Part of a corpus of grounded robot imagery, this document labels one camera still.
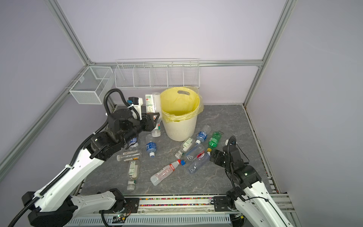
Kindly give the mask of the clear bottle white Ganten cap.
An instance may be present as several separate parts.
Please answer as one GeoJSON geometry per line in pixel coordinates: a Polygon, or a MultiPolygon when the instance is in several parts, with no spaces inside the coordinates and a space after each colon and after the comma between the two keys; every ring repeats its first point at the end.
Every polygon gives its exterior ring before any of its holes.
{"type": "Polygon", "coordinates": [[[189,174],[196,173],[204,164],[209,162],[210,160],[210,152],[205,152],[196,158],[188,167],[189,174]]]}

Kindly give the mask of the tall bottle red green label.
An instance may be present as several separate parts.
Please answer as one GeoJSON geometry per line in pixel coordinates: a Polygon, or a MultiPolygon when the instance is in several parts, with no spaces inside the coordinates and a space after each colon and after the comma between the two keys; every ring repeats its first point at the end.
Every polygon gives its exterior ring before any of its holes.
{"type": "Polygon", "coordinates": [[[156,127],[152,130],[153,137],[159,137],[161,135],[160,123],[162,121],[162,108],[161,108],[161,96],[160,93],[154,92],[146,94],[146,111],[147,113],[159,113],[156,127]]]}

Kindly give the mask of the clear bottle red label blue cap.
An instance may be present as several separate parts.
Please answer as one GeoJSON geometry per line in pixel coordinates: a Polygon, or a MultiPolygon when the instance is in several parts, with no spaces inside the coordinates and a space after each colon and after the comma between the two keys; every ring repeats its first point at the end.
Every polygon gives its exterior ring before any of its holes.
{"type": "Polygon", "coordinates": [[[199,154],[203,153],[204,151],[205,151],[204,145],[197,144],[184,155],[184,159],[180,160],[179,163],[184,166],[186,163],[192,162],[194,159],[198,157],[199,154]]]}

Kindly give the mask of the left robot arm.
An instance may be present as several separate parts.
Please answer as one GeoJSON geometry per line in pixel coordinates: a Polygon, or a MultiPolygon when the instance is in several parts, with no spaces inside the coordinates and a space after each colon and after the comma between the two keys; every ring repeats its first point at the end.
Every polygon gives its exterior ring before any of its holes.
{"type": "Polygon", "coordinates": [[[118,213],[127,205],[116,188],[86,197],[72,196],[73,190],[96,168],[143,131],[153,131],[159,113],[143,113],[135,97],[126,100],[119,89],[109,90],[103,101],[107,119],[76,149],[70,163],[47,185],[22,196],[23,209],[12,219],[13,227],[30,211],[28,220],[33,227],[63,227],[72,219],[106,211],[118,213]]]}

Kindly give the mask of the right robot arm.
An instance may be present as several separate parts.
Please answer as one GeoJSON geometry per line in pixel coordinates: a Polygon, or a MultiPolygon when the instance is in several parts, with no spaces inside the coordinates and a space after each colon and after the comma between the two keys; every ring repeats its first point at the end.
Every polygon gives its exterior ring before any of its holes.
{"type": "Polygon", "coordinates": [[[211,204],[216,211],[237,211],[254,227],[292,227],[268,192],[257,171],[245,162],[237,144],[223,150],[214,149],[210,161],[223,167],[232,183],[226,196],[215,196],[211,204]]]}

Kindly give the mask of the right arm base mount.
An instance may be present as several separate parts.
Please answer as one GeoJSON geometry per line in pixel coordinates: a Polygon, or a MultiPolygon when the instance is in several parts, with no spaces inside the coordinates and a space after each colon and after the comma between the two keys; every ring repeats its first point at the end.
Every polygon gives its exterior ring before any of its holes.
{"type": "Polygon", "coordinates": [[[211,200],[211,204],[214,206],[214,210],[217,212],[237,211],[235,206],[236,199],[229,195],[227,196],[215,196],[211,200]]]}

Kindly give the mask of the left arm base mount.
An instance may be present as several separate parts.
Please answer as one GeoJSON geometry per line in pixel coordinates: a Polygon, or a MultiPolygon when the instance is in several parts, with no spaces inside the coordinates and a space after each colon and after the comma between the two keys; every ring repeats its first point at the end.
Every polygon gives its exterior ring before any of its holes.
{"type": "Polygon", "coordinates": [[[137,197],[125,198],[123,202],[116,202],[116,204],[109,210],[103,211],[104,214],[117,214],[117,213],[137,213],[140,199],[137,197]]]}

